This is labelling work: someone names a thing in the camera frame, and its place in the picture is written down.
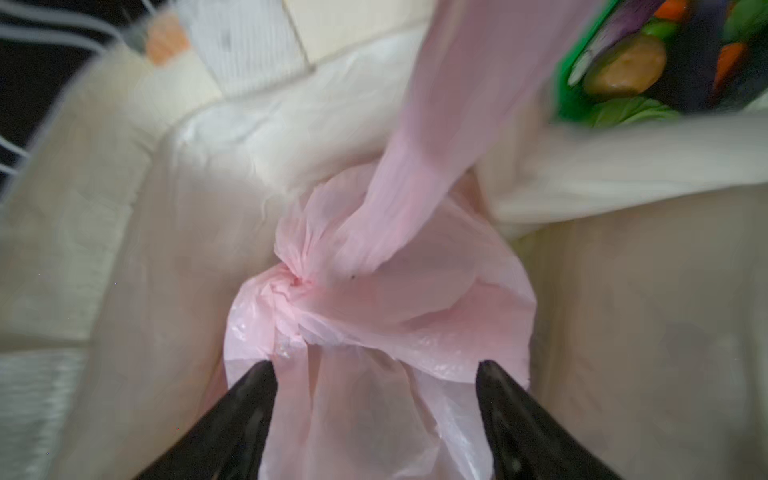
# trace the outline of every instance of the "crumpled plastic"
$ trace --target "crumpled plastic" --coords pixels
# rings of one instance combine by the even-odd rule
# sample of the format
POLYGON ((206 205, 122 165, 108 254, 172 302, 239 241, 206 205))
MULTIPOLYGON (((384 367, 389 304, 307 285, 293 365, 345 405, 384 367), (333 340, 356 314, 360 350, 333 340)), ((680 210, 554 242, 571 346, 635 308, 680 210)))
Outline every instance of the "crumpled plastic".
POLYGON ((490 478, 475 370, 494 359, 528 384, 535 298, 498 233, 448 193, 597 3, 441 4, 382 160, 280 221, 283 263, 243 285, 223 352, 230 385, 275 366, 260 478, 490 478))
POLYGON ((475 371, 494 358, 527 383, 533 291, 458 198, 375 273, 317 283, 316 251, 373 170, 346 170, 295 205, 277 229, 283 263, 246 282, 230 312, 230 384, 258 359, 273 360, 279 382, 261 478, 421 478, 443 449, 463 478, 489 478, 475 371))

